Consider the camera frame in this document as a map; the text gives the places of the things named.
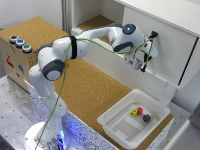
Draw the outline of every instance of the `cable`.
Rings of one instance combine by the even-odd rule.
[[[105,50],[107,50],[107,51],[109,51],[109,52],[117,53],[117,54],[126,54],[126,53],[130,53],[130,52],[132,52],[132,51],[137,50],[137,49],[140,48],[142,45],[146,44],[148,41],[152,41],[151,48],[150,48],[150,50],[149,50],[148,57],[147,57],[147,60],[146,60],[145,64],[148,63],[149,56],[150,56],[151,49],[152,49],[152,45],[153,45],[153,39],[151,38],[151,39],[146,40],[145,42],[143,42],[143,43],[140,44],[139,46],[137,46],[137,47],[135,47],[135,48],[133,48],[133,49],[131,49],[131,50],[129,50],[129,51],[126,51],[126,52],[114,52],[114,51],[111,51],[111,50],[107,49],[106,47],[102,46],[101,44],[99,44],[99,43],[97,43],[97,42],[95,42],[95,41],[93,41],[93,40],[84,39],[84,38],[77,39],[77,40],[78,40],[78,41],[84,41],[84,40],[85,40],[85,41],[90,41],[90,42],[92,42],[92,43],[95,43],[95,44],[99,45],[100,47],[104,48]],[[51,119],[51,117],[52,117],[52,115],[53,115],[53,113],[54,113],[54,111],[55,111],[55,109],[56,109],[56,106],[57,106],[57,104],[58,104],[58,100],[59,100],[60,95],[61,95],[61,93],[62,93],[63,86],[64,86],[64,83],[65,83],[65,78],[66,78],[67,54],[68,54],[68,51],[69,51],[70,46],[71,46],[71,43],[68,45],[67,51],[66,51],[64,78],[63,78],[63,83],[62,83],[60,92],[59,92],[59,94],[58,94],[58,98],[57,98],[57,100],[56,100],[56,104],[55,104],[55,106],[54,106],[54,108],[53,108],[53,111],[52,111],[50,117],[48,118],[48,120],[47,120],[47,122],[46,122],[46,124],[45,124],[45,126],[44,126],[44,129],[42,130],[42,133],[41,133],[40,138],[39,138],[39,140],[38,140],[38,142],[37,142],[37,145],[36,145],[36,147],[35,147],[35,150],[37,149],[37,147],[38,147],[38,145],[39,145],[39,143],[40,143],[40,140],[41,140],[41,138],[42,138],[42,135],[43,135],[43,133],[44,133],[44,130],[46,129],[46,126],[47,126],[47,124],[49,123],[49,121],[50,121],[50,119]]]

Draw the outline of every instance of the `cabinet door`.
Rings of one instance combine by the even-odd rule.
[[[146,37],[151,31],[159,34],[154,40],[159,54],[148,63],[147,69],[179,85],[197,37],[126,7],[123,25],[128,23],[137,25]]]

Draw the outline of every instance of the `black band on robot arm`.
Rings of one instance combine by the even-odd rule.
[[[71,59],[76,59],[77,57],[77,40],[74,36],[69,36],[71,39],[71,44],[72,44],[72,57]]]

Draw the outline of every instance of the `plastic tub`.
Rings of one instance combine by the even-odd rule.
[[[143,108],[143,113],[133,117],[131,110],[138,107]],[[97,121],[105,133],[122,147],[135,149],[169,113],[169,108],[135,89],[103,113]],[[146,114],[151,117],[149,122],[143,120]]]

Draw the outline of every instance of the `wooden box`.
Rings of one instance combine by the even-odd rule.
[[[9,43],[9,38],[17,35],[19,39],[25,40],[26,44],[32,46],[31,53],[23,53],[22,49]],[[28,87],[24,79],[30,82],[29,70],[37,63],[37,50],[44,44],[54,42],[56,39],[68,34],[40,17],[35,17],[0,31],[0,50],[6,74],[22,86]]]

